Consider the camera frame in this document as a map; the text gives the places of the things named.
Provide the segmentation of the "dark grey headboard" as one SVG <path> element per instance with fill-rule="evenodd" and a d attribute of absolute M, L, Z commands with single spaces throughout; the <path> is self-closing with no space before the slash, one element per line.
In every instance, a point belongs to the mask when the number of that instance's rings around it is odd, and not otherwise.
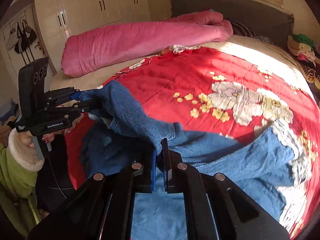
<path fill-rule="evenodd" d="M 213 9 L 225 19 L 252 29 L 256 35 L 270 38 L 283 49 L 293 33 L 293 15 L 252 0 L 170 0 L 170 3 L 172 17 Z"/>

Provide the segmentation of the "striped pillow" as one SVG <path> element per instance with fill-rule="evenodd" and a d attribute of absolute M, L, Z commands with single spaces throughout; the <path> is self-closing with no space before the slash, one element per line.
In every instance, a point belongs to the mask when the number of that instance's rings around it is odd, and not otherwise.
<path fill-rule="evenodd" d="M 231 19 L 228 19 L 228 21 L 232 25 L 234 35 L 244 36 L 244 37 L 255 37 L 256 36 L 255 32 L 251 28 L 243 25 L 242 23 L 231 20 Z"/>

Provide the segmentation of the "pink rolled quilt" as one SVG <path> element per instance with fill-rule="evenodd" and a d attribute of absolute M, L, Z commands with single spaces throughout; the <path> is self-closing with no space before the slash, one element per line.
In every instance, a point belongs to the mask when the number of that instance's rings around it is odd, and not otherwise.
<path fill-rule="evenodd" d="M 158 22 L 107 25 L 69 37 L 61 69 L 69 77 L 81 77 L 106 66 L 160 53 L 167 46 L 224 42 L 232 35 L 231 23 L 221 13 L 210 10 Z"/>

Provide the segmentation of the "pile of folded clothes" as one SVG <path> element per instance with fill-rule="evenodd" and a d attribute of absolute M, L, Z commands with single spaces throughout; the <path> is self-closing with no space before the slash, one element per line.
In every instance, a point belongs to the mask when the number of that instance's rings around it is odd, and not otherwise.
<path fill-rule="evenodd" d="M 287 37 L 287 48 L 308 83 L 319 90 L 319 43 L 304 34 Z"/>

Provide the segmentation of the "cream wardrobe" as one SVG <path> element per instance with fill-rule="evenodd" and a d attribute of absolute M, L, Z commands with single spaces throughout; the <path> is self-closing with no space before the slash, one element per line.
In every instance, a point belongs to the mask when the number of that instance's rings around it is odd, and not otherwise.
<path fill-rule="evenodd" d="M 148 0 L 34 0 L 46 50 L 56 71 L 72 35 L 109 24 L 150 21 Z"/>

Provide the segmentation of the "blue denim lace pants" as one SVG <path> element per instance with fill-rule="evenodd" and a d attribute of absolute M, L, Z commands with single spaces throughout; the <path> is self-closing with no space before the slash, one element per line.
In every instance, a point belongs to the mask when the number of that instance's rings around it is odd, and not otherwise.
<path fill-rule="evenodd" d="M 169 149 L 182 161 L 207 175 L 223 173 L 258 203 L 274 220 L 286 205 L 279 186 L 292 186 L 290 162 L 295 153 L 292 140 L 279 140 L 276 125 L 257 139 L 242 145 L 216 133 L 186 131 L 181 124 L 148 117 L 130 92 L 117 81 L 80 94 L 80 101 L 95 99 L 102 104 L 92 116 L 97 124 L 83 143 L 83 165 L 88 177 L 97 172 L 111 175 L 133 162 L 140 147 L 152 144 L 156 151 L 167 139 Z"/>

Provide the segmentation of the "red floral bedspread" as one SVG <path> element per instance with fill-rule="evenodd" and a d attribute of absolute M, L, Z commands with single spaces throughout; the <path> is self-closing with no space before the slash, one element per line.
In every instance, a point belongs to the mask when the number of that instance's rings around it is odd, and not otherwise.
<path fill-rule="evenodd" d="M 99 87 L 112 80 L 152 118 L 244 144 L 280 120 L 279 140 L 291 139 L 308 164 L 305 181 L 280 188 L 287 200 L 280 223 L 292 239 L 307 226 L 319 204 L 319 107 L 308 93 L 244 59 L 203 46 L 166 48 Z"/>

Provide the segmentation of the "green sleeve cream cuff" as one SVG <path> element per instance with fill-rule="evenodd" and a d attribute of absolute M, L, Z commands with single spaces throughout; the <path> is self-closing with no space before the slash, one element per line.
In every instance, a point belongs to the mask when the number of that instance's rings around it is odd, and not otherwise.
<path fill-rule="evenodd" d="M 44 161 L 25 145 L 13 129 L 8 145 L 1 145 L 1 208 L 23 238 L 41 221 L 35 186 Z"/>

